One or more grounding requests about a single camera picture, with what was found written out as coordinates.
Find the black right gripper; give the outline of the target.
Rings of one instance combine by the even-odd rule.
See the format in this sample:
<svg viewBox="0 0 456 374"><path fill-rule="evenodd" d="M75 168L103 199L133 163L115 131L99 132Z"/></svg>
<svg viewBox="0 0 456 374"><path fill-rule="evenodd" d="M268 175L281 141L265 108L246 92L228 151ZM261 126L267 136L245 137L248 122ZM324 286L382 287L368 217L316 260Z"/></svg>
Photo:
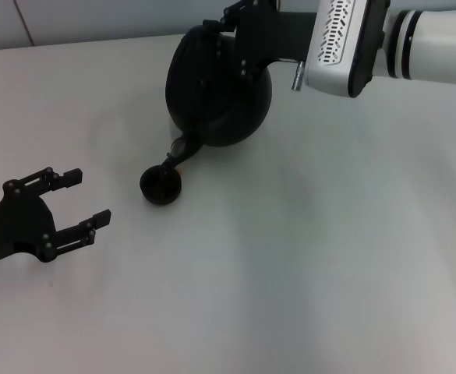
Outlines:
<svg viewBox="0 0 456 374"><path fill-rule="evenodd" d="M234 37L205 36L203 67L212 76L252 80L273 62L304 62L315 12L280 12L275 1L238 1L219 20L205 19L202 28Z"/></svg>

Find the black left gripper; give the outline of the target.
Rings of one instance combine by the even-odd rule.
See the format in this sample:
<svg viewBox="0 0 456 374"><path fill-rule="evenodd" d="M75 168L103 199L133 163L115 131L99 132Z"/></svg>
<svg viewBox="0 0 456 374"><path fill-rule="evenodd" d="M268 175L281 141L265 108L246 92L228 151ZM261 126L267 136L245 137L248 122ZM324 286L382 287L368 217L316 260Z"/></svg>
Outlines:
<svg viewBox="0 0 456 374"><path fill-rule="evenodd" d="M57 256L94 244L96 231L110 224L110 210L56 231L51 211L36 194L70 188L80 184L82 179L83 172L79 168L60 175L48 167L25 178L5 182L0 201L0 260L27 253L48 263Z"/></svg>

